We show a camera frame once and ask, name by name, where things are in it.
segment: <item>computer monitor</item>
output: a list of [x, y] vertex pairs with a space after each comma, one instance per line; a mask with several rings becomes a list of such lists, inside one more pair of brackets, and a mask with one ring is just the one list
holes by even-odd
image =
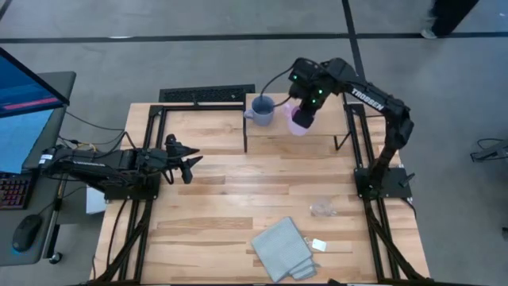
[[0, 48], [0, 118], [68, 104], [68, 99]]

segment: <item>white paper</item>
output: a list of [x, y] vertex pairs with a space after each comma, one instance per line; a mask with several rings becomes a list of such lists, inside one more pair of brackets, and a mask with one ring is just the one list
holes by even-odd
[[326, 242], [320, 241], [319, 239], [314, 239], [312, 241], [312, 248], [317, 249], [319, 251], [325, 252], [326, 250]]
[[106, 202], [104, 201], [104, 193], [87, 186], [87, 214], [97, 214], [106, 210]]

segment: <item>wooden tabletop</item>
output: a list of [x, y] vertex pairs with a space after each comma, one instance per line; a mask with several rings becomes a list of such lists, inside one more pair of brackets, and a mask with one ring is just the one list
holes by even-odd
[[[135, 103], [130, 108], [126, 129], [138, 146], [143, 143], [149, 106]], [[369, 118], [368, 124], [377, 155], [383, 145], [384, 119]], [[356, 128], [363, 141], [359, 123]], [[179, 174], [174, 185], [163, 180], [153, 205], [141, 283], [271, 283], [250, 241], [286, 216], [293, 218], [303, 236], [328, 243], [324, 253], [313, 250], [313, 259], [321, 266], [317, 275], [299, 282], [325, 283], [329, 278], [375, 282], [364, 208], [352, 177], [350, 140], [337, 153], [331, 137], [250, 137], [244, 154], [240, 111], [171, 112], [165, 130], [169, 132], [184, 145], [201, 149], [204, 158], [192, 170], [192, 184], [183, 184]], [[122, 146], [130, 147], [127, 141]], [[400, 163], [398, 156], [393, 163]], [[333, 202], [337, 216], [311, 216], [310, 205], [319, 199]], [[400, 199], [385, 202], [395, 244], [420, 274], [428, 276], [413, 211]], [[95, 254], [98, 273], [106, 266], [120, 205], [116, 201], [106, 208]], [[120, 218], [112, 257], [125, 240], [129, 210], [130, 202]], [[379, 244], [389, 277], [386, 251]], [[135, 245], [128, 278], [133, 277], [136, 255]]]
[[[247, 109], [251, 109], [252, 100], [259, 94], [247, 94], [245, 105]], [[273, 99], [275, 103], [279, 103], [287, 99], [288, 94], [266, 94]], [[299, 101], [290, 99], [288, 104], [298, 106]], [[348, 133], [348, 127], [342, 107], [342, 96], [330, 95], [323, 107], [316, 113], [314, 123], [309, 128], [306, 136], [344, 136]], [[247, 120], [247, 136], [292, 136], [287, 128], [287, 120], [284, 115], [283, 107], [275, 108], [273, 121], [269, 126], [258, 126], [252, 120]]]

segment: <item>small white card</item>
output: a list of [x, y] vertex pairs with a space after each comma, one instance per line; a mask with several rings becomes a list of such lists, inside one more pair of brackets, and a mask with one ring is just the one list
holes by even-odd
[[314, 239], [312, 241], [312, 248], [317, 249], [319, 251], [325, 252], [326, 250], [326, 242], [320, 241], [319, 239]]

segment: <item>computer mouse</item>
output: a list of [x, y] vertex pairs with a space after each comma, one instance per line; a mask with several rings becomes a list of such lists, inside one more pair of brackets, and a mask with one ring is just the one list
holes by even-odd
[[23, 218], [14, 231], [13, 248], [18, 252], [30, 249], [41, 224], [42, 217], [38, 214], [31, 214]]

